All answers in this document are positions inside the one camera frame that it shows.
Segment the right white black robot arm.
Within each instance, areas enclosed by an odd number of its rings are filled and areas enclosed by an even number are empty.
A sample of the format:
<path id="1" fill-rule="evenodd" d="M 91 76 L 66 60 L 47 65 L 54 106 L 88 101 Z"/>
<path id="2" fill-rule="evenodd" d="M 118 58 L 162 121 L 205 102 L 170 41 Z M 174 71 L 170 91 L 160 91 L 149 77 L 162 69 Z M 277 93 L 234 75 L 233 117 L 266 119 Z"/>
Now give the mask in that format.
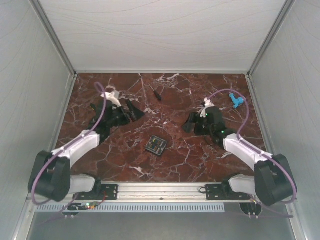
<path id="1" fill-rule="evenodd" d="M 288 159 L 282 154 L 262 151 L 245 140 L 239 131 L 228 128 L 222 112 L 208 98 L 200 111 L 189 114 L 182 129 L 197 136 L 209 136 L 213 143 L 238 157 L 254 172 L 253 176 L 231 176 L 221 186 L 225 198 L 232 199 L 244 193 L 258 198 L 266 206 L 279 202 L 288 204 L 296 199 L 298 189 Z"/>

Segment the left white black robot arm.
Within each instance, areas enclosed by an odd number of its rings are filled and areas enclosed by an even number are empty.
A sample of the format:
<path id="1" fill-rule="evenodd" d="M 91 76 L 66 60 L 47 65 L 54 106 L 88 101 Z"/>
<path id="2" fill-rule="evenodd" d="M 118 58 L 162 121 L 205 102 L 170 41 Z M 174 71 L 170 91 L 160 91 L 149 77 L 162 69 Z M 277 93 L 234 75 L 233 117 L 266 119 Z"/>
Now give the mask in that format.
<path id="1" fill-rule="evenodd" d="M 87 129 L 64 146 L 37 154 L 28 182 L 29 192 L 55 202 L 70 194 L 99 198 L 103 193 L 101 180 L 84 173 L 72 175 L 71 169 L 85 154 L 100 146 L 110 136 L 112 128 L 128 125 L 144 116 L 130 100 L 125 103 L 128 109 L 111 100 L 90 104 L 95 116 Z"/>

